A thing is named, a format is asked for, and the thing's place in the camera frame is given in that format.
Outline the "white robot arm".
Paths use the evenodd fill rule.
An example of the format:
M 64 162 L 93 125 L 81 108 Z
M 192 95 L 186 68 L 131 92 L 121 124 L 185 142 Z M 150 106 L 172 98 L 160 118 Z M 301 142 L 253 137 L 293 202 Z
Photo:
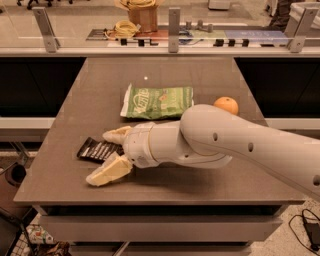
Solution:
M 271 176 L 320 200 L 320 141 L 249 122 L 212 105 L 194 105 L 178 121 L 147 122 L 107 131 L 103 138 L 123 147 L 87 176 L 102 186 L 130 173 L 175 163 L 221 168 L 234 157 L 250 161 Z

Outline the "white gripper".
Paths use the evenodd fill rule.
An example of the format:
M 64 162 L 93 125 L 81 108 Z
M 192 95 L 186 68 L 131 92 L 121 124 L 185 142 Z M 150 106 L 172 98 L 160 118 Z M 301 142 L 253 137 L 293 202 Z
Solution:
M 102 186 L 129 174 L 133 165 L 138 168 L 158 166 L 159 163 L 153 158 L 149 147 L 149 135 L 153 126 L 153 122 L 147 122 L 106 131 L 102 137 L 110 143 L 123 143 L 125 155 L 113 152 L 100 167 L 86 177 L 86 182 L 92 186 Z

